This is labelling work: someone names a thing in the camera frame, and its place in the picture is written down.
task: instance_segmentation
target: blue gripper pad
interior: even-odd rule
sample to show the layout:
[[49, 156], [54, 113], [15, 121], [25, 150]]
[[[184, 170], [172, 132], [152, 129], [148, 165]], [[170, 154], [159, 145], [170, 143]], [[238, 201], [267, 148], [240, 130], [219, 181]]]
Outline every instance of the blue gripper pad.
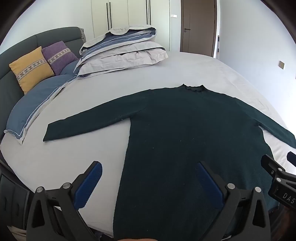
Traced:
[[214, 180], [211, 178], [207, 170], [204, 168], [204, 166], [199, 162], [197, 164], [197, 178], [208, 196], [210, 202], [215, 208], [218, 208], [221, 210], [224, 206], [224, 199], [223, 199], [223, 193], [218, 187], [218, 185], [214, 182]]
[[287, 160], [291, 162], [296, 167], [296, 155], [293, 152], [287, 154]]
[[87, 175], [87, 177], [83, 180], [82, 184], [79, 186], [74, 194], [73, 205], [76, 210], [85, 206], [87, 200], [89, 199], [98, 181], [100, 180], [102, 173], [102, 164], [98, 162]]

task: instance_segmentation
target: dark green sweater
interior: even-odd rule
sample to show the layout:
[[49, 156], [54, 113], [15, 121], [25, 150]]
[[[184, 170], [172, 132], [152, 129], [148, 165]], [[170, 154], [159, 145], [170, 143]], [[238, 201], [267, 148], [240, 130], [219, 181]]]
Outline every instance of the dark green sweater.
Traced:
[[115, 240], [198, 240], [218, 213], [196, 177], [205, 161], [225, 182], [262, 188], [268, 209], [272, 156], [263, 132], [296, 148], [295, 137], [246, 103], [204, 86], [147, 90], [48, 125], [44, 141], [98, 130], [131, 119], [113, 220]]

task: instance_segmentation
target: bed headboard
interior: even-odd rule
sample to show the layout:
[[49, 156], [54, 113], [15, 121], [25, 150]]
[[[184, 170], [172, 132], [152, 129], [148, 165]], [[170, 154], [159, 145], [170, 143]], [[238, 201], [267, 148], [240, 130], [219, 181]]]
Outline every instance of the bed headboard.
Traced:
[[33, 35], [0, 54], [0, 142], [4, 136], [7, 119], [15, 104], [24, 96], [9, 64], [38, 47], [47, 47], [63, 41], [78, 57], [85, 42], [83, 30], [78, 27], [56, 28]]

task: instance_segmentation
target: white wardrobe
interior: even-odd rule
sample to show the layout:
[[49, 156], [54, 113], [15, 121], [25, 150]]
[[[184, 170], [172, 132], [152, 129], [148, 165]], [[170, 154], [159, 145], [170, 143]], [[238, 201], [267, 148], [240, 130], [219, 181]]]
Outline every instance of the white wardrobe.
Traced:
[[91, 0], [95, 37], [111, 28], [149, 24], [156, 28], [155, 41], [169, 51], [169, 0]]

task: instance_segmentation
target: sweater collar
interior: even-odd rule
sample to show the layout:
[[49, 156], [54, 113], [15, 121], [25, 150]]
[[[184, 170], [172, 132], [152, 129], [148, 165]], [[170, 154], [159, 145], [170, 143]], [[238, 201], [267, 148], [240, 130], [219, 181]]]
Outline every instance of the sweater collar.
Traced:
[[185, 87], [185, 89], [193, 91], [193, 92], [204, 92], [207, 91], [207, 88], [203, 85], [201, 86], [187, 86], [185, 84], [181, 85], [180, 87]]

